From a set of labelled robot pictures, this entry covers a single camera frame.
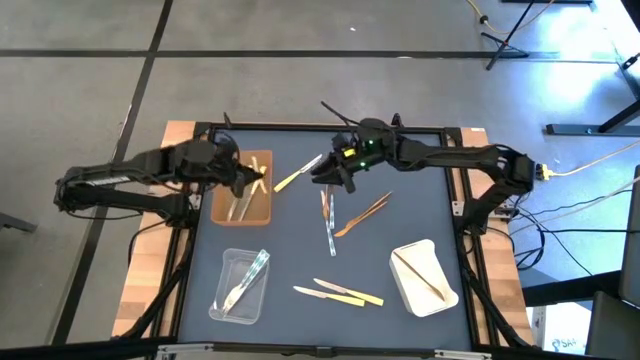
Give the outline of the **yellow-handled steel knife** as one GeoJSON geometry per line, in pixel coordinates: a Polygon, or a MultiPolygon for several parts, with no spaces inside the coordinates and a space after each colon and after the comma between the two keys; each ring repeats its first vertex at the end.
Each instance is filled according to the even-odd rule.
{"type": "Polygon", "coordinates": [[[349,304],[352,306],[363,307],[365,305],[365,301],[356,297],[345,296],[345,295],[337,295],[326,292],[321,292],[317,290],[312,290],[305,287],[294,286],[293,289],[299,293],[313,296],[320,299],[331,299],[334,301],[342,302],[345,304],[349,304]]]}
{"type": "Polygon", "coordinates": [[[362,293],[353,289],[345,288],[345,287],[342,287],[318,278],[314,278],[313,281],[321,285],[322,287],[333,290],[335,292],[351,295],[353,297],[359,298],[361,300],[364,300],[365,302],[368,302],[377,306],[384,305],[384,300],[382,298],[379,298],[370,294],[362,293]]]}
{"type": "Polygon", "coordinates": [[[302,166],[300,169],[296,170],[295,172],[293,172],[291,175],[289,175],[287,178],[283,179],[282,181],[280,181],[274,188],[273,191],[278,193],[281,190],[283,190],[285,187],[287,187],[292,181],[294,181],[298,176],[306,173],[307,171],[309,171],[314,165],[316,165],[321,159],[322,159],[323,155],[319,154],[316,157],[314,157],[312,160],[310,160],[309,162],[307,162],[304,166],[302,166]]]}

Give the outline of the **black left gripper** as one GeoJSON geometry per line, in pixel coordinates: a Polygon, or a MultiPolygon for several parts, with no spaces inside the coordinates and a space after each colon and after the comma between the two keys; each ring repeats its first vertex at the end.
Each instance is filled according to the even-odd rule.
{"type": "Polygon", "coordinates": [[[174,173],[183,181],[206,182],[230,187],[232,194],[241,199],[245,180],[260,180],[260,170],[239,162],[239,148],[235,141],[223,138],[219,141],[190,140],[174,148],[172,158],[174,173]]]}

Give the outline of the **teal-patterned handle knife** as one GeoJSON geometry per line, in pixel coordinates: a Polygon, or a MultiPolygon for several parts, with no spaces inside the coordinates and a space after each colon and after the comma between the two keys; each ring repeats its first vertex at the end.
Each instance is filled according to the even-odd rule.
{"type": "Polygon", "coordinates": [[[269,258],[270,254],[265,249],[262,249],[258,253],[253,263],[244,275],[243,279],[241,280],[240,284],[238,285],[240,293],[244,293],[248,289],[248,287],[258,276],[262,268],[267,264],[269,258]]]}

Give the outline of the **black tripod stand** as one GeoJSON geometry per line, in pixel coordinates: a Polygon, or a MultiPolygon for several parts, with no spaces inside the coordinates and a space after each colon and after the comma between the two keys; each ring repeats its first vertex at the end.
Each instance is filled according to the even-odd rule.
{"type": "Polygon", "coordinates": [[[518,21],[516,22],[516,24],[513,26],[513,28],[507,33],[506,37],[504,39],[502,38],[498,38],[494,35],[488,34],[486,32],[482,32],[481,36],[492,40],[496,45],[497,45],[497,50],[495,51],[495,53],[493,54],[492,58],[489,60],[488,64],[485,67],[486,71],[490,71],[493,69],[494,65],[500,60],[500,59],[525,59],[528,58],[530,56],[530,54],[522,49],[519,49],[517,47],[514,47],[513,45],[510,44],[510,40],[511,38],[514,36],[514,34],[520,29],[525,17],[528,15],[529,11],[531,10],[532,6],[534,4],[534,0],[530,0],[529,4],[527,5],[526,9],[523,11],[522,15],[520,16],[520,18],[518,19],[518,21]]]}

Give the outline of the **gold utensil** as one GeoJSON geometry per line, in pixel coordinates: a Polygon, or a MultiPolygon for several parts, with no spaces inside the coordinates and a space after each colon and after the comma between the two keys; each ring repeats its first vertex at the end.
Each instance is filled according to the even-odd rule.
{"type": "Polygon", "coordinates": [[[397,257],[399,261],[405,265],[409,271],[411,271],[414,275],[416,275],[424,284],[426,284],[443,302],[446,301],[444,294],[431,282],[429,282],[421,273],[418,272],[406,259],[404,259],[401,254],[397,251],[392,251],[392,255],[397,257]]]}

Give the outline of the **black desk leg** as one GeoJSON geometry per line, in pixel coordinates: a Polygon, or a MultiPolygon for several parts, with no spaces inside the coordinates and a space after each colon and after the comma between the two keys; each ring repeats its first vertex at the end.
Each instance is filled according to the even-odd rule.
{"type": "Polygon", "coordinates": [[[522,289],[525,305],[539,307],[590,300],[598,292],[619,296],[621,271],[600,273],[565,281],[550,282],[522,289]]]}

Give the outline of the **gold spoon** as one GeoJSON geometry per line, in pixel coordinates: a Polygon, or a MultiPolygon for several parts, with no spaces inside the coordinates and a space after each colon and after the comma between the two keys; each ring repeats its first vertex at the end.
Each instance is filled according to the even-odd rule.
{"type": "Polygon", "coordinates": [[[386,193],[385,195],[381,196],[379,199],[377,199],[372,205],[370,205],[362,214],[359,215],[360,218],[365,217],[366,215],[373,213],[375,211],[377,211],[379,208],[381,208],[382,206],[384,206],[389,197],[392,195],[392,191],[386,193]]]}

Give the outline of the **teal-patterned handle fork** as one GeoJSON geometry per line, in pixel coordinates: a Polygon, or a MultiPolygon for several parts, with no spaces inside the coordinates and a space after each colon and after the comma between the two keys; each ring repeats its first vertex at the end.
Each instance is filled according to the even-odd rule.
{"type": "Polygon", "coordinates": [[[222,316],[226,317],[232,308],[236,305],[236,303],[241,299],[244,293],[240,293],[238,285],[231,289],[227,297],[225,298],[224,305],[222,307],[222,316]]]}

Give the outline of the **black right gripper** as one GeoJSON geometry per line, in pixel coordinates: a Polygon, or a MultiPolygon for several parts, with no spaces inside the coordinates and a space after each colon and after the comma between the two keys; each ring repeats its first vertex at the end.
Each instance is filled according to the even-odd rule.
{"type": "Polygon", "coordinates": [[[352,124],[355,128],[350,127],[351,138],[339,139],[337,135],[332,154],[310,170],[313,183],[343,182],[346,192],[352,194],[356,190],[352,173],[398,159],[399,117],[393,117],[390,124],[377,118],[364,118],[352,124]]]}

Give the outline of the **yellow-handled steel fork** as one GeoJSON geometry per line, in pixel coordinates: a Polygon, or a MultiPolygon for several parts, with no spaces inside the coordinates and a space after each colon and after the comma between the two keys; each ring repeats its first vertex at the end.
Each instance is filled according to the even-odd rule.
{"type": "MultiPolygon", "coordinates": [[[[266,171],[267,171],[267,166],[264,166],[264,165],[263,165],[263,166],[260,166],[259,171],[260,171],[260,173],[261,173],[262,175],[265,175],[265,174],[266,174],[266,171]]],[[[262,183],[262,179],[257,180],[257,181],[255,181],[255,182],[253,183],[252,188],[251,188],[251,191],[250,191],[250,194],[249,194],[249,197],[248,197],[248,198],[247,198],[247,200],[245,201],[244,206],[243,206],[243,208],[242,208],[242,210],[241,210],[240,217],[239,217],[239,220],[240,220],[240,221],[244,220],[245,215],[246,215],[246,212],[247,212],[247,210],[248,210],[248,208],[249,208],[249,206],[250,206],[250,204],[251,204],[251,201],[252,201],[252,199],[253,199],[254,195],[256,194],[256,192],[257,192],[258,188],[260,187],[260,184],[261,184],[261,183],[262,183]]]]}

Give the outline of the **black desk base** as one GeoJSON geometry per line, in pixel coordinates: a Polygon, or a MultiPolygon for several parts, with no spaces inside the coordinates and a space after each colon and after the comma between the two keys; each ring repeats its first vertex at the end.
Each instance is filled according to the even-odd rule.
{"type": "Polygon", "coordinates": [[[640,137],[640,125],[630,125],[630,122],[638,119],[640,100],[636,100],[602,124],[547,124],[545,133],[556,136],[640,137]]]}

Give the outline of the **blue-grey table mat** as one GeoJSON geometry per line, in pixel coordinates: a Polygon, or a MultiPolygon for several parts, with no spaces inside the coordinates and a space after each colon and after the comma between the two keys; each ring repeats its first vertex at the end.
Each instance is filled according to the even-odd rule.
{"type": "MultiPolygon", "coordinates": [[[[327,132],[237,131],[240,148],[271,150],[273,177],[287,178],[315,156],[327,153],[327,132]]],[[[394,281],[389,259],[400,246],[430,239],[450,286],[462,288],[452,228],[446,173],[441,168],[399,172],[379,164],[356,174],[356,190],[335,192],[335,224],[362,214],[392,191],[387,204],[346,235],[329,251],[321,214],[320,186],[302,174],[272,200],[266,226],[228,227],[211,220],[204,203],[182,312],[179,338],[183,342],[212,341],[247,344],[305,345],[380,349],[451,349],[471,346],[466,309],[419,318],[410,314],[394,281]],[[265,249],[270,270],[259,319],[252,325],[216,321],[209,317],[229,248],[265,249]],[[299,293],[300,286],[341,294],[313,281],[318,278],[384,300],[383,306],[363,307],[299,293]]]]}

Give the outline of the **orange plastic bin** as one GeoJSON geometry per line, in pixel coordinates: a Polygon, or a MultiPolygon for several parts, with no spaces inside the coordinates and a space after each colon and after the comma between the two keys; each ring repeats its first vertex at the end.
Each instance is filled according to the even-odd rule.
{"type": "Polygon", "coordinates": [[[246,212],[244,220],[240,221],[240,213],[245,201],[249,197],[253,183],[246,185],[244,194],[236,207],[231,221],[226,221],[229,207],[234,198],[231,190],[226,187],[217,187],[212,191],[211,220],[221,226],[266,226],[271,221],[272,213],[272,170],[273,155],[271,150],[248,150],[242,151],[240,161],[242,165],[252,167],[251,156],[255,156],[258,165],[267,166],[267,171],[262,178],[262,183],[254,195],[251,204],[246,212]]]}

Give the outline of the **dark grey chair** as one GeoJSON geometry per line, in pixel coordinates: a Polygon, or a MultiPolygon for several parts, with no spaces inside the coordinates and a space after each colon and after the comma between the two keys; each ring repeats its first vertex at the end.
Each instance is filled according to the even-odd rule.
{"type": "Polygon", "coordinates": [[[592,277],[586,354],[640,360],[640,165],[635,169],[622,265],[592,277]]]}

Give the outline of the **gold fork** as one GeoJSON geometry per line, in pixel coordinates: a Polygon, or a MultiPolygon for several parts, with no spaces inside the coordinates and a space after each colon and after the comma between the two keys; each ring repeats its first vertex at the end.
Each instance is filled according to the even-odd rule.
{"type": "Polygon", "coordinates": [[[347,233],[348,233],[348,232],[349,232],[353,227],[355,227],[357,224],[359,224],[360,222],[362,222],[363,220],[365,220],[367,217],[369,217],[369,216],[373,215],[375,212],[370,213],[370,214],[366,215],[366,216],[365,216],[365,217],[363,217],[363,218],[360,218],[360,217],[358,216],[358,217],[356,217],[356,218],[354,218],[354,219],[350,220],[350,221],[345,225],[345,227],[344,227],[342,230],[340,230],[340,231],[336,232],[336,233],[334,234],[334,236],[335,236],[335,237],[342,237],[342,236],[346,235],[346,234],[347,234],[347,233]]]}

